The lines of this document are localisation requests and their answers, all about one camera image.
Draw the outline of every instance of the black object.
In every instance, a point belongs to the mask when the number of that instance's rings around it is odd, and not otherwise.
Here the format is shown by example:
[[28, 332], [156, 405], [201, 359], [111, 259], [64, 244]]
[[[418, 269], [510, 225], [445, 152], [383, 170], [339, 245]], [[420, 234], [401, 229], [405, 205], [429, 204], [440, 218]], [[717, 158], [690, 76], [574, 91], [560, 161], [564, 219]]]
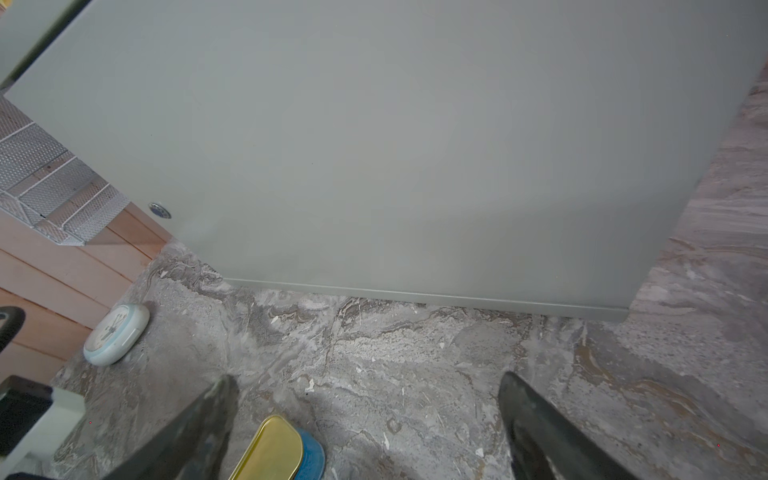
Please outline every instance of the black object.
[[237, 393], [235, 379], [222, 376], [105, 480], [219, 478], [237, 413]]
[[24, 310], [17, 306], [0, 306], [0, 352], [8, 346], [24, 325]]
[[53, 389], [11, 375], [0, 383], [0, 455], [8, 455], [53, 404]]
[[33, 475], [31, 473], [11, 473], [5, 480], [51, 480], [48, 477], [41, 477], [40, 475]]
[[513, 372], [502, 377], [498, 409], [516, 480], [554, 480], [547, 457], [567, 480], [637, 480]]

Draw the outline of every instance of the cabinet door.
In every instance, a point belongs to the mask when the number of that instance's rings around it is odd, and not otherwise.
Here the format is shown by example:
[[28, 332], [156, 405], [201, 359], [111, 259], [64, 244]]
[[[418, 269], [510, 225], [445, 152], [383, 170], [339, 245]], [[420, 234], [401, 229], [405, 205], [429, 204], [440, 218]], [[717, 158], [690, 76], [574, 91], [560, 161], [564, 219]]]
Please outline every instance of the cabinet door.
[[765, 25], [764, 0], [93, 0], [8, 96], [228, 279], [615, 318]]

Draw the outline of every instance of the wire mesh basket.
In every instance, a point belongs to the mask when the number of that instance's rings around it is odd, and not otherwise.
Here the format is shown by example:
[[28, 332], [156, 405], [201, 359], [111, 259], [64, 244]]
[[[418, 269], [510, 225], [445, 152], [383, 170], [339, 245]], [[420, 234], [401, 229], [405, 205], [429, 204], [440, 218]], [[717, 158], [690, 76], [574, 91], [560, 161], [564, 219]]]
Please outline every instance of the wire mesh basket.
[[0, 210], [59, 245], [85, 245], [128, 201], [0, 95]]

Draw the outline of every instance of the round metal lock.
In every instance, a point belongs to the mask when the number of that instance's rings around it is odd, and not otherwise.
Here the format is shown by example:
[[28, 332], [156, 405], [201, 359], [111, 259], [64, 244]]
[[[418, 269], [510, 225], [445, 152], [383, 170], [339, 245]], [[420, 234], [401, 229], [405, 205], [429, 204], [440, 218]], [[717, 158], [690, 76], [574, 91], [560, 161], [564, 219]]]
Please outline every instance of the round metal lock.
[[155, 202], [150, 202], [149, 209], [152, 210], [153, 214], [157, 215], [160, 218], [170, 218], [170, 212], [160, 204], [156, 204]]

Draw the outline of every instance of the wooden panel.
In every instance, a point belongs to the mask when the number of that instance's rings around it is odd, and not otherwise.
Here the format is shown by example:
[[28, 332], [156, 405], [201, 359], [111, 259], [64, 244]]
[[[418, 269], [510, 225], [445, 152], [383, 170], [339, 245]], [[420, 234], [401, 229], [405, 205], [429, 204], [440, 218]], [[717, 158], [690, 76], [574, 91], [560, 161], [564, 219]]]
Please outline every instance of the wooden panel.
[[78, 352], [91, 329], [36, 305], [29, 300], [0, 289], [0, 305], [18, 306], [27, 314], [22, 330], [13, 341], [59, 359]]
[[101, 305], [114, 305], [131, 286], [130, 280], [82, 250], [56, 245], [5, 213], [0, 215], [0, 231], [0, 250]]
[[0, 382], [9, 375], [49, 383], [64, 360], [11, 343], [0, 352]]
[[52, 276], [0, 251], [0, 288], [94, 328], [109, 309]]
[[108, 228], [103, 229], [85, 247], [78, 247], [120, 275], [135, 282], [152, 260], [123, 237]]
[[165, 246], [165, 240], [158, 237], [149, 227], [125, 210], [120, 212], [107, 225], [107, 228], [123, 237], [128, 243], [144, 252], [150, 258], [155, 258]]
[[168, 233], [168, 230], [165, 230], [157, 221], [155, 221], [154, 218], [147, 215], [141, 208], [139, 208], [136, 204], [133, 202], [129, 203], [127, 207], [125, 207], [125, 211], [133, 215], [136, 220], [139, 220], [144, 225], [147, 226], [148, 229], [152, 230], [155, 235], [160, 237], [161, 239], [165, 240], [166, 242], [170, 241], [171, 238], [174, 236]]

